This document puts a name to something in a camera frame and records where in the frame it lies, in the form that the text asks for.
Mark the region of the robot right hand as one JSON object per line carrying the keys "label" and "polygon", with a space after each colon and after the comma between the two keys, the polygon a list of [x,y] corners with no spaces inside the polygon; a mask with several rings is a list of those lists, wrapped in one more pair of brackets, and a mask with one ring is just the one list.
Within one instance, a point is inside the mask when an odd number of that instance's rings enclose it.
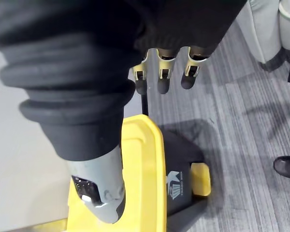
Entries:
{"label": "robot right hand", "polygon": [[150,48],[209,57],[243,0],[0,0],[0,79],[21,88],[25,118],[66,160],[99,220],[125,208],[121,128],[136,84],[130,68]]}

